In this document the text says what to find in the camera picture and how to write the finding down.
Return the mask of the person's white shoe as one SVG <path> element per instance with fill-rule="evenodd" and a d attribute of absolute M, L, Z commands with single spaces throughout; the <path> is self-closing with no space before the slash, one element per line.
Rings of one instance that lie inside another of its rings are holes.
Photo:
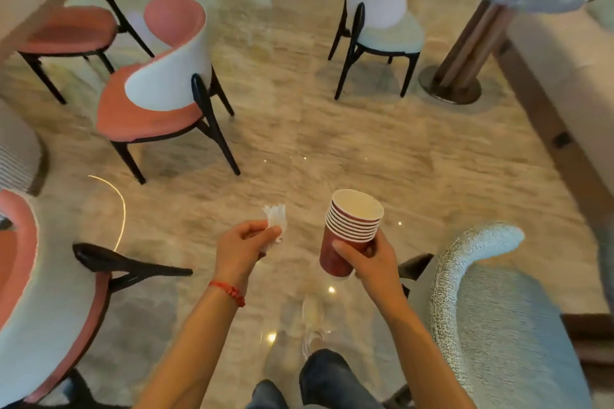
<path fill-rule="evenodd" d="M 302 305 L 302 354 L 304 361 L 317 351 L 333 351 L 328 340 L 329 331 L 325 329 L 324 304 L 317 296 L 307 295 Z"/>

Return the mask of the pink and white chair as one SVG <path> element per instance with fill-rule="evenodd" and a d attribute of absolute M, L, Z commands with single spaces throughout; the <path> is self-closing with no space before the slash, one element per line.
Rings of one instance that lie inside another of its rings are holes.
<path fill-rule="evenodd" d="M 73 242 L 19 190 L 0 190 L 0 213 L 0 409 L 130 409 L 97 402 L 76 366 L 114 292 L 193 270 Z"/>
<path fill-rule="evenodd" d="M 112 73 L 99 98 L 96 130 L 142 185 L 146 179 L 128 146 L 169 140 L 193 129 L 214 141 L 234 174 L 241 174 L 212 106 L 211 97 L 217 95 L 234 116 L 209 56 L 206 20 L 195 0 L 151 0 L 145 25 L 168 48 L 144 64 Z"/>
<path fill-rule="evenodd" d="M 82 57 L 88 60 L 89 56 L 94 55 L 102 61 L 108 72 L 114 73 L 106 51 L 120 33 L 129 33 L 150 57 L 155 56 L 115 0 L 105 1 L 111 7 L 110 10 L 95 5 L 55 8 L 49 20 L 18 50 L 19 55 L 60 104 L 66 104 L 65 98 L 44 72 L 42 57 Z"/>

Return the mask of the person's right forearm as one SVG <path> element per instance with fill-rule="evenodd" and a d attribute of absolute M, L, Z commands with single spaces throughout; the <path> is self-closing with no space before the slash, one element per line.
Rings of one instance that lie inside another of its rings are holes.
<path fill-rule="evenodd" d="M 386 321 L 416 409 L 477 409 L 403 294 L 376 305 Z"/>

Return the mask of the person's blue jeans legs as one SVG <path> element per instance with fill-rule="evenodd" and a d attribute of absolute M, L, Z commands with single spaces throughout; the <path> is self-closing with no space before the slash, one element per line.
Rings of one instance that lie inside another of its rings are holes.
<path fill-rule="evenodd" d="M 296 409 L 385 409 L 359 382 L 341 354 L 327 348 L 314 351 L 300 374 L 302 406 Z M 246 409 L 290 409 L 271 380 L 259 382 Z"/>

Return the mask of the white ribbed chair back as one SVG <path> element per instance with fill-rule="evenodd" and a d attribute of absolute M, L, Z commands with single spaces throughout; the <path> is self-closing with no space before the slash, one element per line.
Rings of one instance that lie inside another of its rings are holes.
<path fill-rule="evenodd" d="M 0 190 L 37 196 L 49 171 L 49 153 L 35 131 L 0 97 Z"/>

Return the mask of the person's right hand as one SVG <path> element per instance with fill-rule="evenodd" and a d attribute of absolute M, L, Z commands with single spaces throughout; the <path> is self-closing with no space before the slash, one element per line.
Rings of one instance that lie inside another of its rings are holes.
<path fill-rule="evenodd" d="M 407 313 L 408 302 L 398 274 L 395 250 L 379 228 L 366 266 L 352 266 L 366 293 L 389 320 Z"/>

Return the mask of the person's left hand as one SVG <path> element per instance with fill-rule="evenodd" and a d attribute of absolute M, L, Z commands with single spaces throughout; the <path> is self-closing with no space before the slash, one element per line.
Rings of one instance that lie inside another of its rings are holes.
<path fill-rule="evenodd" d="M 250 226 L 268 226 L 266 219 L 245 220 L 224 233 L 217 243 L 216 262 L 212 282 L 232 287 L 245 297 L 248 282 L 262 251 L 250 248 L 246 237 Z"/>

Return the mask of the pale blue and white chair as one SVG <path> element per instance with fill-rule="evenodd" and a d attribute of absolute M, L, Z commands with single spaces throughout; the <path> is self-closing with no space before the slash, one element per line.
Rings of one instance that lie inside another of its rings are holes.
<path fill-rule="evenodd" d="M 408 59 L 400 96 L 409 88 L 425 43 L 425 33 L 407 6 L 407 0 L 344 0 L 342 16 L 335 33 L 328 60 L 332 60 L 342 38 L 349 47 L 335 91 L 338 100 L 350 68 L 364 53 L 386 57 L 388 64 L 396 57 Z"/>

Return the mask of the grey boucle chair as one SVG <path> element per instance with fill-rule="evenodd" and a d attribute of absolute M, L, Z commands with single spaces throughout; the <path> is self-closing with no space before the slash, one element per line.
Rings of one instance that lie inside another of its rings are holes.
<path fill-rule="evenodd" d="M 477 409 L 593 409 L 562 312 L 541 283 L 480 264 L 524 238 L 519 227 L 495 221 L 406 261 L 398 270 L 414 281 L 408 302 Z"/>

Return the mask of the white tissue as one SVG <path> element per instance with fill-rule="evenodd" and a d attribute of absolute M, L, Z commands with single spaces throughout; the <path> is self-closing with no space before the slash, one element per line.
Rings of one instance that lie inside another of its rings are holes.
<path fill-rule="evenodd" d="M 263 212 L 266 215 L 266 220 L 269 226 L 280 227 L 280 235 L 274 242 L 265 246 L 265 248 L 262 250 L 262 255 L 266 256 L 270 248 L 283 242 L 284 234 L 287 230 L 286 204 L 266 205 L 263 207 Z"/>

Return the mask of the person's left forearm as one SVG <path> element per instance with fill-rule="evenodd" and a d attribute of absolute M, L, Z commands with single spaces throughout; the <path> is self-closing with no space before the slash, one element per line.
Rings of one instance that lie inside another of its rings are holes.
<path fill-rule="evenodd" d="M 244 305 L 232 287 L 210 281 L 133 409 L 200 409 L 234 317 Z"/>

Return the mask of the beige upholstered bench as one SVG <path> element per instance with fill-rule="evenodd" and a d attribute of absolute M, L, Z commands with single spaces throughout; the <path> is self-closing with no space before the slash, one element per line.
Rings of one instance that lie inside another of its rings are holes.
<path fill-rule="evenodd" d="M 585 8 L 519 14 L 494 56 L 587 225 L 614 239 L 614 32 Z"/>

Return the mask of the stack of red paper cups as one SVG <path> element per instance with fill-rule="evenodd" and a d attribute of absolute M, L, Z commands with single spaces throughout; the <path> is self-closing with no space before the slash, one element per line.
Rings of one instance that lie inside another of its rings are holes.
<path fill-rule="evenodd" d="M 373 245 L 385 209 L 375 197 L 354 189 L 340 189 L 332 194 L 326 214 L 319 253 L 319 264 L 335 278 L 347 278 L 354 268 L 334 249 L 342 241 L 361 254 Z"/>

